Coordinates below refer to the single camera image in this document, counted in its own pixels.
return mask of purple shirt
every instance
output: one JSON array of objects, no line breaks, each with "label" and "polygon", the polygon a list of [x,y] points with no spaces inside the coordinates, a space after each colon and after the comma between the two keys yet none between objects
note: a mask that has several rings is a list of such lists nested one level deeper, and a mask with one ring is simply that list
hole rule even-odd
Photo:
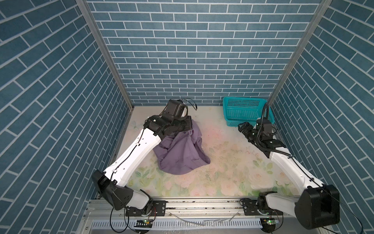
[{"label": "purple shirt", "polygon": [[183,175],[210,163],[201,148],[201,131],[192,121],[190,131],[180,132],[176,136],[166,136],[153,148],[159,168],[174,175]]}]

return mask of teal basket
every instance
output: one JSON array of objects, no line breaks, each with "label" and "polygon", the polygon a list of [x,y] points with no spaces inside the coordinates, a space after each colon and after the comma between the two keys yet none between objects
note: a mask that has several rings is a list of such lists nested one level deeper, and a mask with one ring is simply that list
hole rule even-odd
[{"label": "teal basket", "polygon": [[[224,97],[223,113],[226,124],[231,127],[237,127],[238,124],[249,122],[253,126],[256,120],[261,118],[262,108],[266,99],[250,97]],[[274,124],[273,112],[270,109],[269,120]]]}]

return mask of floor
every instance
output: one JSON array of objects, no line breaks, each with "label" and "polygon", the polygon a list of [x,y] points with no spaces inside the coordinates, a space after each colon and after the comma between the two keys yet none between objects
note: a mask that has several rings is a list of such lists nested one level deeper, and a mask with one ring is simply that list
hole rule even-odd
[{"label": "floor", "polygon": [[[119,156],[135,140],[144,121],[163,108],[134,108]],[[156,155],[151,151],[127,186],[143,189],[153,197],[257,196],[260,191],[269,190],[298,195],[277,165],[248,143],[236,127],[226,125],[222,106],[199,106],[198,110],[190,107],[188,110],[202,132],[203,150],[211,163],[185,175],[172,175],[158,168]]]}]

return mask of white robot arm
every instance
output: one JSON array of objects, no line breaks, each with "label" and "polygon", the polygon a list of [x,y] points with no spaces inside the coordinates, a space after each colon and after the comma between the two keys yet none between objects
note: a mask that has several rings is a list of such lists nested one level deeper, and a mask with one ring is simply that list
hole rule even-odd
[{"label": "white robot arm", "polygon": [[299,191],[300,198],[282,196],[277,192],[261,192],[257,208],[262,213],[280,210],[298,219],[306,229],[337,224],[340,221],[339,191],[333,185],[325,185],[304,168],[289,152],[283,142],[273,138],[272,124],[268,120],[269,106],[266,103],[261,119],[256,126],[245,122],[238,130],[248,142],[277,164]]},{"label": "white robot arm", "polygon": [[[301,196],[292,198],[273,191],[261,192],[257,200],[258,210],[263,213],[273,210],[288,213],[306,229],[338,223],[338,190],[332,185],[324,185],[292,157],[280,140],[273,139],[272,125],[267,117],[264,118],[266,108],[269,108],[267,104],[256,127],[245,122],[239,124],[238,129],[283,170]],[[134,191],[126,184],[140,162],[165,136],[190,130],[191,121],[188,108],[181,100],[169,100],[160,115],[151,116],[145,121],[144,129],[113,164],[103,172],[97,170],[93,173],[92,179],[100,195],[116,210],[134,207],[138,214],[149,214],[153,199],[144,191]]]},{"label": "white robot arm", "polygon": [[96,170],[92,180],[101,197],[116,210],[134,207],[146,215],[150,212],[153,199],[144,191],[134,191],[126,184],[145,156],[161,140],[171,134],[192,129],[191,116],[182,100],[169,100],[159,115],[149,117],[135,141],[116,161],[103,172]]}]

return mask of blue brick wallpaper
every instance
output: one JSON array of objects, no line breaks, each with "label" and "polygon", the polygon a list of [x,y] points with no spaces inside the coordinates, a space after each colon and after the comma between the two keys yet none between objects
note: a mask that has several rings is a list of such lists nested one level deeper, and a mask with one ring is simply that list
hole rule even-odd
[{"label": "blue brick wallpaper", "polygon": [[[374,1],[333,0],[274,105],[287,145],[374,233]],[[359,233],[340,210],[341,233]]]},{"label": "blue brick wallpaper", "polygon": [[0,1],[0,233],[71,233],[129,112],[75,0]]},{"label": "blue brick wallpaper", "polygon": [[268,98],[320,0],[89,0],[135,105]]}]

